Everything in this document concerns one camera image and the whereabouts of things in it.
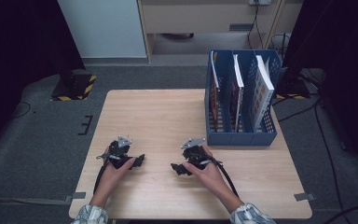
wooden table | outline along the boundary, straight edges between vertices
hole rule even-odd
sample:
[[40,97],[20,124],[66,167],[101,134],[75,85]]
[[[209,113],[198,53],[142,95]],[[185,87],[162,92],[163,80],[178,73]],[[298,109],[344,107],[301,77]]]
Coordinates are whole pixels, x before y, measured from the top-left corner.
[[[69,211],[75,217],[89,203],[102,161],[95,158],[119,135],[132,140],[129,156],[145,154],[111,196],[106,210],[113,219],[227,219],[225,207],[191,175],[177,175],[171,163],[185,159],[180,146],[203,138],[205,90],[124,90],[107,94]],[[308,201],[281,128],[270,147],[210,147],[224,163],[243,201],[273,218],[309,218]]]

plaid sleeve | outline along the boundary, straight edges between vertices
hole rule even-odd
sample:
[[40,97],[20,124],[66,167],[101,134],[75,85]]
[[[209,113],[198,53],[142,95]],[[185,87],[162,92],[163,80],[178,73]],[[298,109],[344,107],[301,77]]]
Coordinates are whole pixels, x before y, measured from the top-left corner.
[[106,211],[98,206],[84,205],[72,224],[106,224]]
[[262,214],[253,204],[241,205],[231,214],[232,224],[276,224],[272,218]]

blue plastic basket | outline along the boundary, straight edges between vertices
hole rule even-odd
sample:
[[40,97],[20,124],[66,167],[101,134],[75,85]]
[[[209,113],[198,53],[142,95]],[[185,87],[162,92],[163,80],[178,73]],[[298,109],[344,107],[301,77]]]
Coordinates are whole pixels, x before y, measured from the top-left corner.
[[[218,102],[218,125],[214,128],[212,113],[209,108],[209,97],[211,90],[212,61],[211,56],[217,53],[217,59],[214,63],[216,75],[221,84]],[[230,117],[229,105],[231,99],[232,80],[234,74],[233,54],[238,54],[242,80],[244,83],[244,92],[242,96],[242,108],[240,117],[240,129],[237,133],[232,132],[233,118]],[[256,55],[261,55],[264,62],[268,60],[268,70],[272,85],[276,89],[279,74],[281,73],[282,61],[277,52],[273,49],[244,49],[229,50],[217,49],[210,51],[208,62],[208,75],[205,88],[205,121],[207,141],[210,146],[269,146],[277,135],[274,122],[270,114],[270,104],[261,121],[261,129],[254,132],[251,125],[251,116],[249,108],[255,89],[255,75],[257,71]]]

person's right hand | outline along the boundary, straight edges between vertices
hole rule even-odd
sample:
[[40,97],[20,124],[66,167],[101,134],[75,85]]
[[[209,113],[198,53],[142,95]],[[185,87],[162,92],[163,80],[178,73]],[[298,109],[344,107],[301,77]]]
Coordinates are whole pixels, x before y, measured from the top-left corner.
[[[206,146],[202,146],[202,148],[207,155],[212,157],[212,152]],[[187,161],[183,162],[183,165],[222,202],[230,214],[244,204],[228,187],[220,174],[219,168],[214,163],[208,163],[203,170],[200,170]]]

black tape mark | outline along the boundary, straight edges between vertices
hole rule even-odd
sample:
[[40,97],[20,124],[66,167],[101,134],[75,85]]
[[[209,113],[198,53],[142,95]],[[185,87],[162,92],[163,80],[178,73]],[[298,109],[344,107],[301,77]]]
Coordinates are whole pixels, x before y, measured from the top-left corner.
[[88,115],[88,116],[85,116],[85,118],[89,119],[89,122],[87,123],[81,123],[82,126],[86,126],[86,130],[83,132],[83,133],[78,133],[77,135],[87,135],[87,133],[89,132],[89,127],[91,125],[91,122],[92,122],[92,118],[94,116],[92,115]]

